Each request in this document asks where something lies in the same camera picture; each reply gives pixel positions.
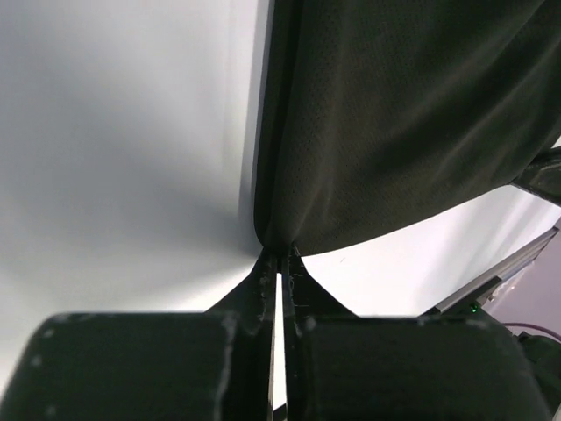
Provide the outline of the black t shirt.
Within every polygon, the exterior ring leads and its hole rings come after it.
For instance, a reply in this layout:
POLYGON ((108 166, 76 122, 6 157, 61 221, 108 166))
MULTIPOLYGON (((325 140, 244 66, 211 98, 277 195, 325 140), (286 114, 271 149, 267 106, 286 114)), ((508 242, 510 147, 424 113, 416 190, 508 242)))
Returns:
POLYGON ((559 136, 557 1, 278 1, 255 231, 352 246, 510 184, 559 136))

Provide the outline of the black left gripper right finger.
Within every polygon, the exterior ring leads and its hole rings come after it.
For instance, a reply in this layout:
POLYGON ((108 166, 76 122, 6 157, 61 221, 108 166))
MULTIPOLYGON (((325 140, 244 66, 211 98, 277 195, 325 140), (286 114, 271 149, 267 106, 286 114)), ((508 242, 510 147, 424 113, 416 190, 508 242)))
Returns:
POLYGON ((362 318, 291 250, 282 263, 291 420, 549 420, 513 334, 469 304, 362 318))

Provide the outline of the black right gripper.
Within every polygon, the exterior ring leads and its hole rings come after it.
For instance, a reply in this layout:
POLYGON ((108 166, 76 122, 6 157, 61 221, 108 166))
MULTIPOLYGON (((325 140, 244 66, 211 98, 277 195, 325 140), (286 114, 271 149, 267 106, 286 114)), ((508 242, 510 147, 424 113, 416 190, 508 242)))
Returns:
POLYGON ((561 151, 540 154, 515 179, 515 186, 556 206, 561 205, 561 151))

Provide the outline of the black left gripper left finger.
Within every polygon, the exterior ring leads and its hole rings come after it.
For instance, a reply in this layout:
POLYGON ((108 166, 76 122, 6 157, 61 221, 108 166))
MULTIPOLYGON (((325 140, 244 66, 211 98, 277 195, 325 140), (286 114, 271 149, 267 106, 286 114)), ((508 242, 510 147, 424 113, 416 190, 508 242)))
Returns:
POLYGON ((4 420, 269 420, 276 260, 205 312, 61 313, 30 337, 4 420))

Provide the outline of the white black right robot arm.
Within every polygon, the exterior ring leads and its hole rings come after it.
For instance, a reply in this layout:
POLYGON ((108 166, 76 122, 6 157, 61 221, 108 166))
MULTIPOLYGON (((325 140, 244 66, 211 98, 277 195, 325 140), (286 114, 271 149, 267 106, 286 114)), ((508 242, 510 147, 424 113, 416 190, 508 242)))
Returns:
POLYGON ((554 418, 560 418, 560 223, 432 310, 509 329, 522 347, 554 418))

